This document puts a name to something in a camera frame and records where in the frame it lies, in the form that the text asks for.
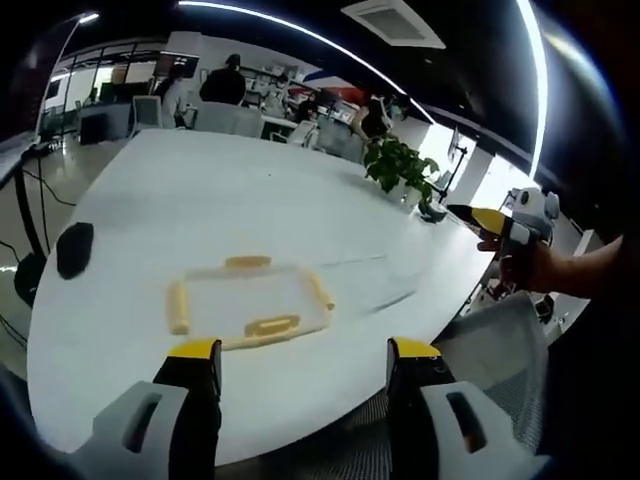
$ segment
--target black cable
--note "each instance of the black cable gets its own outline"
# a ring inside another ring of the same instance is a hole
[[[38,157],[38,176],[42,178],[42,160]],[[47,250],[51,253],[51,245],[49,244],[49,232],[47,232],[47,214],[44,208],[44,191],[42,190],[42,183],[40,182],[40,208],[42,208],[42,227],[44,229],[44,241],[47,244]]]
[[[18,252],[16,252],[16,249],[13,248],[12,245],[9,245],[8,243],[4,243],[2,240],[0,240],[0,245],[2,245],[3,247],[7,247],[9,250],[11,250],[13,252],[13,256],[16,259],[16,262],[20,263],[20,257],[18,256]]]
[[[69,205],[70,207],[76,207],[78,205],[77,203],[65,202],[64,200],[60,200],[56,195],[56,192],[53,191],[53,188],[51,188],[51,186],[47,183],[45,179],[40,178],[39,176],[31,173],[29,170],[23,170],[23,172],[29,175],[31,178],[35,178],[39,182],[44,183],[44,186],[47,187],[47,190],[49,190],[49,193],[51,193],[51,195],[56,200],[56,202],[61,203],[63,205]]]
[[[22,336],[22,334],[18,332],[2,315],[0,315],[0,323],[2,324],[2,327],[5,329],[5,331],[9,334],[9,336],[26,350],[27,339]]]

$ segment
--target ceiling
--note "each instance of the ceiling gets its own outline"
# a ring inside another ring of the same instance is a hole
[[[525,152],[533,149],[537,124],[536,73],[515,0],[406,0],[444,42],[444,50],[388,45],[340,12],[353,1],[219,1],[269,13],[323,35],[384,72],[419,102],[479,124]],[[595,16],[593,5],[597,0],[537,3],[573,32],[586,32],[587,42],[605,45],[599,50],[599,60],[608,58],[611,47],[607,45],[615,43],[615,39],[612,41],[607,33],[619,24],[608,24],[602,15]],[[294,30],[234,12],[176,8],[175,4],[175,0],[67,1],[43,7],[41,13],[46,15],[33,19],[29,27],[38,28],[72,14],[97,10],[100,20],[79,28],[67,51],[129,37],[167,36],[173,30],[198,30],[205,35],[232,38],[286,53],[372,93],[383,93],[389,88],[346,55]],[[593,23],[594,18],[598,27],[589,23]],[[550,78],[553,78],[550,99],[562,101],[552,101],[550,105],[550,128],[541,163],[558,181],[549,186],[561,189],[566,197],[563,202],[573,216],[588,224],[597,216],[595,205],[603,204],[600,197],[607,197],[606,188],[594,181],[591,167],[598,161],[597,155],[610,154],[617,146],[604,138],[606,135],[600,129],[602,122],[585,121],[594,116],[588,89],[580,85],[567,62],[548,42],[545,49]],[[447,121],[443,117],[436,119]],[[506,156],[528,171],[526,161]],[[590,166],[586,169],[589,175],[584,173],[586,165]]]

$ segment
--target white chair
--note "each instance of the white chair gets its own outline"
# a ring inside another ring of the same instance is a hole
[[[318,129],[316,122],[303,120],[289,136],[282,135],[278,132],[272,132],[269,139],[271,141],[280,141],[289,145],[309,148],[309,142],[313,136],[313,132]]]
[[[133,97],[133,137],[140,130],[162,128],[160,97],[153,95],[136,95]]]
[[[194,130],[260,138],[264,120],[258,110],[226,103],[202,102]]]

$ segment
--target floor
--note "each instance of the floor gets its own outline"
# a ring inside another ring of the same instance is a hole
[[[61,149],[42,159],[42,177],[60,200],[77,203],[125,144],[126,140],[79,145],[75,138],[65,137]],[[37,175],[37,161],[28,162],[25,169]],[[44,245],[40,182],[29,176],[25,176],[25,181],[29,206],[38,236]],[[53,244],[66,226],[73,207],[58,203],[46,188],[43,191],[49,243]],[[0,190],[0,225],[0,240],[12,245],[20,258],[31,251],[20,218],[13,181]],[[16,267],[11,250],[0,245],[0,315],[21,335],[28,337],[31,310],[14,290],[13,276]],[[0,329],[0,362],[26,379],[26,350],[9,336],[6,329]]]

